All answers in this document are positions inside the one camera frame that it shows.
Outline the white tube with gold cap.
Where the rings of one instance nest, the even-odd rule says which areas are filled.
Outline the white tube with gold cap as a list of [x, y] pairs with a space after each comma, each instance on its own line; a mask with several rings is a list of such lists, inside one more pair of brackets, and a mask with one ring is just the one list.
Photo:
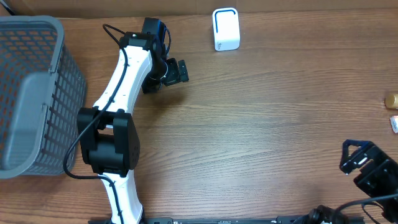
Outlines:
[[397, 110], [398, 109], [398, 94], [397, 93], [389, 93], [385, 96], [384, 104], [386, 108]]

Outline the small orange white box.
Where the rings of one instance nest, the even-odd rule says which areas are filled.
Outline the small orange white box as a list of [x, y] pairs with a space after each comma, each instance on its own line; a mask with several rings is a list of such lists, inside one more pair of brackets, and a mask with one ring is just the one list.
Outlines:
[[398, 133], [398, 115], [390, 117], [391, 128], [394, 133]]

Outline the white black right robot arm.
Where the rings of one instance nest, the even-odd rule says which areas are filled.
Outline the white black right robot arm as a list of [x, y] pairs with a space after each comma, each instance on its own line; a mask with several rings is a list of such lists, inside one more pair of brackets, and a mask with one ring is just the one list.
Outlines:
[[336, 209], [320, 205], [308, 215], [296, 220], [296, 223], [322, 224], [364, 223], [361, 216], [348, 216], [343, 210], [356, 205], [361, 206], [368, 218], [377, 223], [365, 206], [371, 205], [381, 209], [381, 215], [389, 223], [397, 223], [397, 162], [371, 141], [346, 140], [342, 145], [340, 170], [346, 175], [358, 169], [359, 175], [353, 182], [368, 198], [355, 200]]

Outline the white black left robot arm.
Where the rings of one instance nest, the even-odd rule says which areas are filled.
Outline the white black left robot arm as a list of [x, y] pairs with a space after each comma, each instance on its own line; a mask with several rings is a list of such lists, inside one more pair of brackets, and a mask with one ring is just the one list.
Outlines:
[[167, 26], [147, 17], [140, 32], [123, 32], [116, 40], [119, 58], [100, 98], [81, 108], [76, 123], [83, 162], [91, 179], [104, 183], [112, 209], [108, 223], [144, 223], [144, 207], [137, 196], [134, 169], [140, 141], [132, 120], [138, 94], [156, 93], [163, 86], [189, 80], [184, 60], [169, 58], [171, 35]]

